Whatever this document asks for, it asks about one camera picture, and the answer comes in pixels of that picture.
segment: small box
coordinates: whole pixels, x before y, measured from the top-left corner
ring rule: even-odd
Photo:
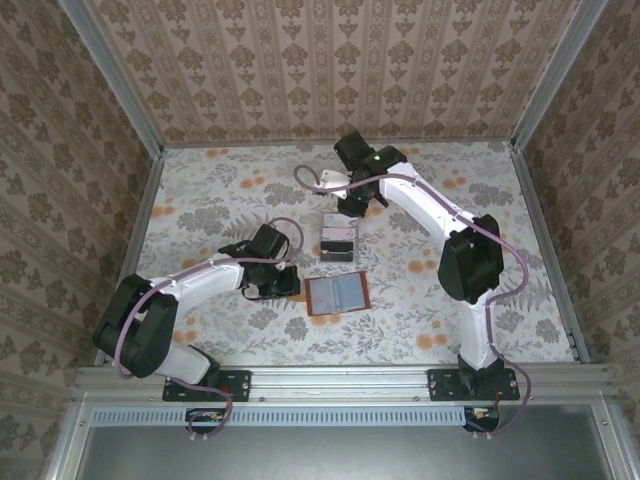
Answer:
[[[353,262],[358,251],[358,219],[325,213],[320,232],[320,261]]]

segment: black mounting bracket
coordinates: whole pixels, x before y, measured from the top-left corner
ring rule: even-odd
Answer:
[[[248,402],[251,393],[251,371],[220,370],[215,388],[228,393],[234,403]],[[182,403],[224,402],[224,399],[215,393],[191,390],[170,380],[164,383],[162,400]]]
[[[487,368],[474,370],[458,357],[460,368],[427,370],[432,402],[519,400],[516,374],[496,360]]]

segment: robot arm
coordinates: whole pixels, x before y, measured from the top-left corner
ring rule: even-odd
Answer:
[[[93,335],[93,343],[112,357],[123,326],[136,303],[154,287],[156,291],[135,318],[124,341],[120,363],[134,376],[156,373],[189,384],[215,386],[220,365],[193,346],[172,340],[176,318],[194,306],[224,292],[250,286],[258,296],[251,300],[280,298],[300,293],[295,266],[276,263],[289,239],[270,225],[262,225],[254,238],[229,245],[199,265],[151,280],[138,275],[126,277],[113,295]],[[275,260],[255,263],[255,259]]]
[[[416,182],[429,184],[407,162],[407,158],[393,147],[374,152],[360,134],[354,132],[341,139],[335,151],[351,175],[325,170],[317,187],[337,188],[386,174],[414,179],[409,182],[399,178],[382,178],[378,182],[333,193],[339,197],[338,210],[345,215],[364,216],[372,198],[385,206],[389,200],[404,208],[431,233],[441,254],[438,269],[440,284],[452,298],[460,301],[461,365],[470,367],[474,372],[489,368],[497,362],[497,358],[489,345],[485,305],[491,291],[498,286],[498,276],[504,269],[502,250],[499,245],[463,224],[460,218],[499,236],[497,222],[489,215],[476,218],[431,187],[440,200],[436,201],[418,188]]]

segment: floral tablecloth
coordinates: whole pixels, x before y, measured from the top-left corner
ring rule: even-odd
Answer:
[[[503,236],[527,259],[527,289],[495,309],[500,349],[520,361],[571,361],[506,143],[395,146],[454,202],[498,219]],[[317,171],[343,171],[331,145],[180,149],[165,151],[164,157],[140,274],[154,277],[181,270],[219,247],[250,239],[274,216],[290,216],[302,224],[307,237],[297,260],[300,275],[364,270],[372,302],[371,310],[309,318],[304,303],[254,303],[230,292],[178,319],[175,340],[193,344],[226,365],[455,362],[460,343],[456,302],[440,288],[439,257],[428,232],[403,210],[373,202],[359,223],[357,262],[319,262],[321,215],[335,211],[336,199],[303,190],[292,170],[306,163]],[[292,242],[298,240],[293,227],[277,226]],[[516,284],[520,275],[505,254],[502,287]]]

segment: wallpaper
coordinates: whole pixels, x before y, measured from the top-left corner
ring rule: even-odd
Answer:
[[[572,361],[507,143],[394,145],[457,205],[498,219],[502,236],[526,258],[527,288],[494,311],[501,351],[518,361]],[[306,238],[295,262],[300,278],[365,271],[372,304],[370,310],[309,317],[305,302],[250,302],[232,291],[177,319],[176,341],[193,344],[224,365],[456,362],[459,303],[438,281],[439,247],[403,209],[372,202],[367,218],[359,220],[357,261],[320,262],[322,214],[336,211],[337,198],[303,190],[292,172],[300,163],[318,172],[343,171],[330,145],[170,149],[164,158],[140,274],[153,278],[180,271],[218,248],[251,239],[268,219],[288,216],[300,222]],[[285,222],[276,227],[297,244],[295,228]],[[511,255],[504,263],[501,289],[521,279]]]
[[[149,158],[55,1],[0,2],[0,478],[37,478]]]
[[[592,358],[611,364],[638,442],[640,2],[608,3],[525,154]]]
[[[508,138],[578,0],[88,0],[165,144]]]

